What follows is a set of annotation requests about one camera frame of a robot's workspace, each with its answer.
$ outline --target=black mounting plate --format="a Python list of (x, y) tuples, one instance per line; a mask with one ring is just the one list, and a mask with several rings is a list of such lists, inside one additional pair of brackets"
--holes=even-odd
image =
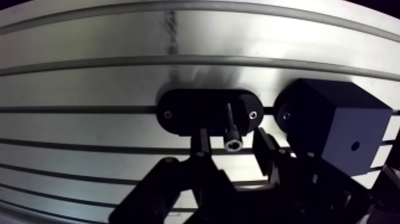
[(157, 120), (165, 130), (180, 136), (192, 136), (199, 128), (207, 128), (210, 136), (223, 136), (228, 103), (242, 136), (260, 125), (264, 117), (260, 100), (252, 92), (237, 89), (171, 90), (158, 102)]

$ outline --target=screw head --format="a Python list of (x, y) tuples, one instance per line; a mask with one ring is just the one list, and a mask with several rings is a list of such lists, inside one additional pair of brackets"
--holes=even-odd
[(172, 118), (172, 113), (169, 110), (167, 110), (166, 112), (164, 112), (164, 117), (166, 119), (171, 119)]
[(249, 118), (250, 118), (251, 120), (256, 119), (256, 118), (257, 118), (257, 112), (256, 112), (256, 111), (250, 112), (250, 113), (249, 113)]
[(289, 112), (286, 112), (285, 114), (283, 114), (283, 119), (284, 120), (289, 120), (291, 117), (291, 114)]
[(225, 143), (225, 150), (230, 153), (236, 153), (243, 147), (243, 143), (237, 139), (232, 139)]

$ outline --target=hex socket bolt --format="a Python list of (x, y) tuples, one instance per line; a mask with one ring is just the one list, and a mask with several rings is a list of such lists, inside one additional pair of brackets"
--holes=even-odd
[(230, 153), (235, 153), (243, 148), (242, 136), (233, 121), (232, 106), (226, 105), (227, 113), (227, 128), (224, 135), (225, 150)]

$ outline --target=hole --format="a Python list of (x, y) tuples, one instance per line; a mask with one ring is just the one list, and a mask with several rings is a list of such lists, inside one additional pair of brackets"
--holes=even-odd
[(354, 142), (351, 145), (351, 151), (356, 151), (357, 149), (359, 149), (359, 147), (360, 147), (360, 142)]
[(172, 113), (168, 110), (168, 111), (164, 112), (164, 117), (166, 119), (171, 119), (172, 118)]
[(239, 149), (240, 144), (239, 144), (238, 142), (232, 142), (232, 143), (230, 143), (230, 144), (228, 145), (228, 147), (229, 147), (231, 150), (237, 150), (237, 149)]
[(255, 111), (250, 112), (249, 118), (250, 118), (251, 120), (256, 119), (256, 118), (257, 118), (257, 112), (255, 112)]

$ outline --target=black cube block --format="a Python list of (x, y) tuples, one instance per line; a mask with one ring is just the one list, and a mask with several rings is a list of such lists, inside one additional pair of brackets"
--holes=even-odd
[(370, 170), (392, 114), (353, 83), (313, 79), (288, 86), (275, 107), (298, 157), (321, 157), (351, 176)]

